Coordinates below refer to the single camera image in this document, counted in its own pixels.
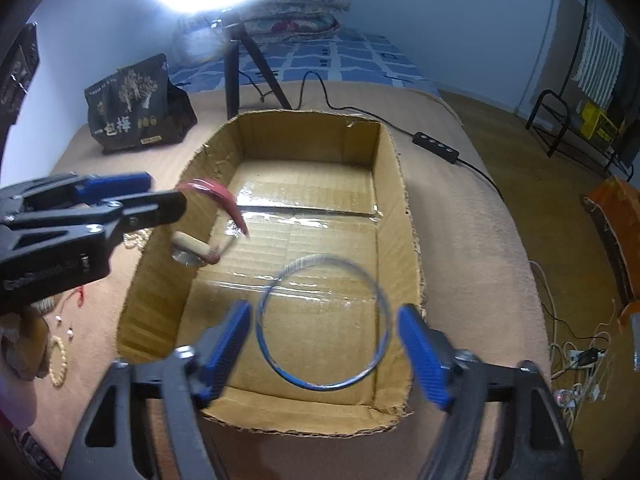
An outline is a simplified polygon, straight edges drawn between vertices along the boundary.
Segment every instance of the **wooden floor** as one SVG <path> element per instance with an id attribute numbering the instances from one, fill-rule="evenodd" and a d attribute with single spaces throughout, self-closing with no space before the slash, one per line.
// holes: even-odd
<path id="1" fill-rule="evenodd" d="M 606 252 L 579 196 L 595 188 L 602 177 L 564 158 L 548 158 L 541 143 L 524 129 L 524 122 L 508 112 L 460 95 L 443 92 L 460 115 L 466 132 L 504 195 L 529 258 L 545 270 L 556 300 L 558 317 L 577 336 L 591 336 L 606 323 L 620 297 Z M 540 297 L 549 305 L 542 282 Z M 552 323 L 547 318 L 552 340 Z M 601 328 L 613 336 L 613 374 L 606 400 L 585 402 L 572 437 L 582 454 L 585 478 L 610 476 L 640 431 L 640 373 L 633 373 L 631 330 L 620 333 L 617 322 Z M 575 340 L 559 324 L 558 342 L 572 340 L 579 349 L 588 340 Z M 599 341 L 599 348 L 606 342 Z M 559 369 L 558 362 L 554 369 Z M 574 384 L 574 372 L 553 381 L 554 389 Z M 640 469 L 636 478 L 640 478 Z"/>

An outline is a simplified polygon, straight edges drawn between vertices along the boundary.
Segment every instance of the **blue ring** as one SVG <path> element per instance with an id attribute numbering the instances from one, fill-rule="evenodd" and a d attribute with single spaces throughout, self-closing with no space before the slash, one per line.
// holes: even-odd
<path id="1" fill-rule="evenodd" d="M 280 365 L 276 362 L 276 360 L 272 357 L 269 352 L 269 348 L 267 346 L 267 342 L 264 339 L 264 333 L 262 332 L 262 320 L 264 318 L 264 311 L 267 308 L 267 303 L 269 301 L 270 295 L 273 293 L 278 284 L 287 276 L 297 272 L 298 270 L 305 269 L 307 267 L 315 267 L 320 265 L 335 265 L 339 267 L 343 267 L 345 269 L 349 269 L 355 274 L 359 275 L 363 278 L 373 290 L 376 291 L 377 297 L 377 305 L 380 308 L 380 311 L 385 317 L 385 335 L 382 336 L 380 340 L 380 344 L 378 346 L 378 350 L 374 355 L 372 361 L 364 368 L 356 376 L 353 376 L 351 379 L 347 379 L 345 381 L 341 381 L 339 383 L 332 384 L 314 384 L 308 383 L 294 377 L 288 372 L 284 371 Z M 338 256 L 333 256 L 332 254 L 311 254 L 310 256 L 302 256 L 297 260 L 292 261 L 287 264 L 282 272 L 269 284 L 267 290 L 265 291 L 260 303 L 258 304 L 258 310 L 255 316 L 255 336 L 258 339 L 258 345 L 260 346 L 260 351 L 262 355 L 269 363 L 269 366 L 273 368 L 273 370 L 282 377 L 285 381 L 295 384 L 299 388 L 304 388 L 305 390 L 312 390 L 314 392 L 333 392 L 335 390 L 341 390 L 355 384 L 361 380 L 363 380 L 367 375 L 369 375 L 374 368 L 380 364 L 380 361 L 384 357 L 386 350 L 389 346 L 389 341 L 391 339 L 391 329 L 392 329 L 392 320 L 391 320 L 391 308 L 389 307 L 388 299 L 384 291 L 380 288 L 378 283 L 367 273 L 366 270 L 358 266 L 357 264 L 346 260 L 344 258 L 339 258 Z"/>

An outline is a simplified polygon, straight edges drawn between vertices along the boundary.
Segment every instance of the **bed sheet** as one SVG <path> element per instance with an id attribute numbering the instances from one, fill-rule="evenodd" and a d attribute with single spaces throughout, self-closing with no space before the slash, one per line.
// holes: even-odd
<path id="1" fill-rule="evenodd" d="M 260 48 L 280 82 L 301 80 L 308 70 L 315 70 L 325 81 L 378 83 L 440 97 L 434 84 L 385 36 L 363 34 L 356 28 L 344 28 L 328 39 L 283 41 Z M 264 82 L 242 47 L 239 67 L 253 81 Z M 221 89 L 225 87 L 224 62 L 217 59 L 197 66 L 175 66 L 169 79 L 189 93 Z M 241 74 L 240 84 L 249 84 L 249 79 Z"/>

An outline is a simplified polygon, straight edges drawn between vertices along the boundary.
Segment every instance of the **black bag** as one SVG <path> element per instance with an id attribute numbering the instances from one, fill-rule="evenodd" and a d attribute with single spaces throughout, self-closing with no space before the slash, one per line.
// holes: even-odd
<path id="1" fill-rule="evenodd" d="M 187 92 L 169 81 L 165 54 L 118 69 L 84 97 L 89 130 L 105 151 L 181 142 L 198 122 Z"/>

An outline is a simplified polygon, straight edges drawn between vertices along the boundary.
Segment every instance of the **tripod leg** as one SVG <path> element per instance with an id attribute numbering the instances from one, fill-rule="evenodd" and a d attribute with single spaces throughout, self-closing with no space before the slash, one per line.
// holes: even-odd
<path id="1" fill-rule="evenodd" d="M 240 109 L 240 42 L 232 41 L 225 54 L 226 118 L 232 119 Z"/>
<path id="2" fill-rule="evenodd" d="M 249 56 L 251 56 L 251 59 L 254 60 L 255 65 L 260 70 L 260 73 L 262 74 L 262 77 L 264 78 L 264 80 L 268 83 L 269 88 L 271 88 L 271 91 L 273 92 L 273 94 L 277 97 L 278 101 L 280 101 L 280 105 L 286 110 L 291 110 L 291 104 L 289 104 L 287 96 L 284 95 L 284 92 L 282 91 L 282 88 L 280 87 L 278 80 L 273 75 L 273 72 L 271 71 L 271 68 L 267 63 L 267 60 L 264 59 L 264 56 L 260 51 L 260 47 L 258 47 L 255 41 L 252 40 L 248 34 L 243 34 L 240 37 L 240 41 L 242 41 L 242 44 L 244 45 L 245 49 L 249 53 Z M 236 65 L 236 78 L 238 78 L 237 72 L 238 72 L 238 66 Z"/>

